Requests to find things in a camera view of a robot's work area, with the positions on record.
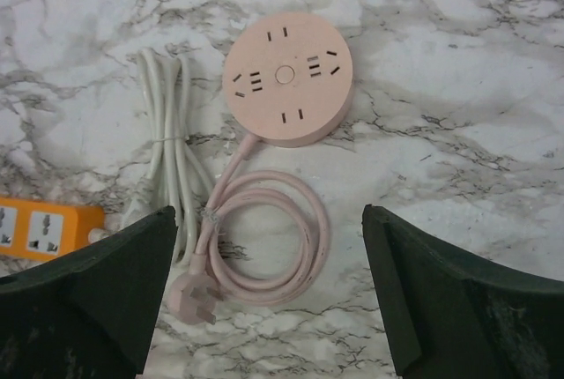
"bundled white cable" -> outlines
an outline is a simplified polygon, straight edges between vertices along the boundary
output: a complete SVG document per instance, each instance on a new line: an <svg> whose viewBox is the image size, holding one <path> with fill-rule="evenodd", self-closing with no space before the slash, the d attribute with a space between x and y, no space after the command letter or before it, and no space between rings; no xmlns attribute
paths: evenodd
<svg viewBox="0 0 564 379"><path fill-rule="evenodd" d="M152 158L123 215L122 227L159 207L172 205L178 226L173 260L187 265L197 241L197 214L188 179L189 166L196 170L207 197L213 188L204 168L185 143L189 137L189 60L186 55L167 59L144 48L137 53L137 68L152 130ZM181 92L176 99L174 85L179 72ZM184 253L178 260L181 251Z"/></svg>

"orange power strip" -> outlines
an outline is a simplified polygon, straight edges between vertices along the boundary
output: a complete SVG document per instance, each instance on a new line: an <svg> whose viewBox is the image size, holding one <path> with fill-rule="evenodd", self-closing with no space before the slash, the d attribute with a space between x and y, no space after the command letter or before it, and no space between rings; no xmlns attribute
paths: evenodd
<svg viewBox="0 0 564 379"><path fill-rule="evenodd" d="M88 245L104 227L96 206L70 206L0 197L0 253L48 262Z"/></svg>

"power cord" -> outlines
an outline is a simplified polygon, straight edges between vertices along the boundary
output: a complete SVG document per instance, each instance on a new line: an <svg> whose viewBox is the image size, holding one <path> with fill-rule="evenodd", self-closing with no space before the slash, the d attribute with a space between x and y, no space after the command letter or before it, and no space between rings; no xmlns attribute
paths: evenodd
<svg viewBox="0 0 564 379"><path fill-rule="evenodd" d="M197 212L188 179L189 166L196 170L207 195L212 193L212 181L185 143L189 137L189 59L187 55L175 59L160 57L144 48L137 53L137 68L151 124L152 158L123 214L122 227L156 208L172 205L178 226L173 260L187 265L197 242ZM179 73L181 91L175 98Z"/></svg>
<svg viewBox="0 0 564 379"><path fill-rule="evenodd" d="M188 324L214 323L212 313L222 294L255 306L274 306L293 300L319 275L330 245L330 225L323 204L315 192L298 178L277 171L257 171L232 180L237 167L259 141L248 134L217 182L204 211L202 230L188 271L171 285L168 306ZM280 181L298 190L314 210L317 229L312 230L306 215L286 194L274 189L241 189L251 182ZM301 245L292 266L278 278L252 279L231 269L219 253L221 222L232 211L248 205L267 204L286 212L297 224Z"/></svg>

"white marble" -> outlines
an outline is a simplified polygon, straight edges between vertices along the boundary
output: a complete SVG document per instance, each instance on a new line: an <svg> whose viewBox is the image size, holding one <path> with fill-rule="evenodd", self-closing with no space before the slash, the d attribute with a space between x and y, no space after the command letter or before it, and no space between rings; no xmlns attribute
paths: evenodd
<svg viewBox="0 0 564 379"><path fill-rule="evenodd" d="M145 46L189 52L190 144L218 175L240 136L221 96L226 53L246 25L289 10L346 37L354 104L322 143L264 148L247 169L295 173L323 196L330 260L285 307L230 303L199 327L163 309L148 378L395 377L360 237L365 204L564 279L564 0L0 0L0 193L101 204L115 226L150 154L133 59ZM296 250L276 211L232 223L244 271L278 271Z"/></svg>

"universal socket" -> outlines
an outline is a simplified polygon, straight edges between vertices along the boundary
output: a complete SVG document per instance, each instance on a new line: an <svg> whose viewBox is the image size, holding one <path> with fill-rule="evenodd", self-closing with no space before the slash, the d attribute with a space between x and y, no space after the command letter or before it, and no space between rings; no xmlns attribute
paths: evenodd
<svg viewBox="0 0 564 379"><path fill-rule="evenodd" d="M16 233L18 210L0 205L0 245L11 247Z"/></svg>
<svg viewBox="0 0 564 379"><path fill-rule="evenodd" d="M246 130L270 144L296 147L322 139L345 118L352 74L349 48L327 20L280 13L259 20L234 43L223 90Z"/></svg>
<svg viewBox="0 0 564 379"><path fill-rule="evenodd" d="M56 255L63 237L63 220L60 214L32 212L27 235L27 249Z"/></svg>

